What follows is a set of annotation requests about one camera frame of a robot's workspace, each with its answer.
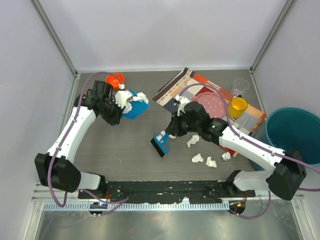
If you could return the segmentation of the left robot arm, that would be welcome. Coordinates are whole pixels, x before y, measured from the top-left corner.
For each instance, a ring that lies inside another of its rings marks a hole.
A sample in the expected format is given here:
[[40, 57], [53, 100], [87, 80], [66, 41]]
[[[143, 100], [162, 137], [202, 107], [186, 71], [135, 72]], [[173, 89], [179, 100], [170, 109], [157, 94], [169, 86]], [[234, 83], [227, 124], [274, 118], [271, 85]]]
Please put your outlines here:
[[111, 84], [96, 80], [91, 89], [81, 93], [74, 102], [71, 116], [55, 143], [46, 153], [38, 153], [34, 159], [42, 186], [50, 191], [73, 193], [90, 190], [101, 194], [106, 189], [105, 177], [97, 173], [81, 172], [74, 160], [80, 143], [97, 117], [109, 125], [117, 125], [132, 98], [129, 90], [121, 89], [113, 94]]

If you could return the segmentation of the blue hand brush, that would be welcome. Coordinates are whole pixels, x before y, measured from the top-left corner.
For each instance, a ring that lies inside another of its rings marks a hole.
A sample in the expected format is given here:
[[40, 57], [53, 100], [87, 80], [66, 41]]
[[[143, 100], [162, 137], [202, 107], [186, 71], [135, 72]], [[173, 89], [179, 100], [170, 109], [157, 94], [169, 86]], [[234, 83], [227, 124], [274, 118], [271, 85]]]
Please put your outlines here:
[[161, 158], [167, 155], [170, 150], [168, 135], [169, 135], [168, 133], [166, 133], [165, 135], [161, 135], [161, 133], [158, 132], [158, 133], [155, 133], [152, 139], [150, 140], [150, 143], [152, 144], [152, 146], [154, 147], [154, 149], [157, 151], [157, 153]]

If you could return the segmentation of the blue dustpan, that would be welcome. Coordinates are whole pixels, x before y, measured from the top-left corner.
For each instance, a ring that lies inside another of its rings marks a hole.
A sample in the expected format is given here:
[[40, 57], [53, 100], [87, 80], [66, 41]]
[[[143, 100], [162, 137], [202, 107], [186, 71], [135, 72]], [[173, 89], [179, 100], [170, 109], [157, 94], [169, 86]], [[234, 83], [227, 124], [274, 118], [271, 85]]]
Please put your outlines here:
[[[130, 89], [128, 91], [130, 91], [133, 94], [133, 96], [135, 96], [137, 94], [132, 89]], [[130, 100], [129, 102], [132, 105], [132, 110], [127, 114], [122, 114], [120, 119], [126, 118], [129, 120], [134, 120], [138, 116], [140, 116], [142, 113], [144, 113], [150, 106], [149, 104], [146, 104], [145, 102], [132, 101], [132, 100]]]

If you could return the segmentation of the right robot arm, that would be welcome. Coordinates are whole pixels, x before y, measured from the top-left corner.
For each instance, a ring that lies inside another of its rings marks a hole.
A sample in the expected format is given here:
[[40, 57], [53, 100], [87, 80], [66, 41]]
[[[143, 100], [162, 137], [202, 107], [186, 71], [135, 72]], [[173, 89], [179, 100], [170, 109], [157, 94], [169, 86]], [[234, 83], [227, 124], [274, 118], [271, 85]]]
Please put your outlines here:
[[238, 152], [263, 170], [236, 172], [232, 182], [237, 189], [269, 190], [283, 200], [292, 200], [307, 175], [296, 149], [283, 150], [254, 139], [221, 118], [211, 118], [196, 101], [175, 100], [174, 106], [177, 110], [172, 114], [166, 133], [175, 137], [197, 133], [207, 142]]

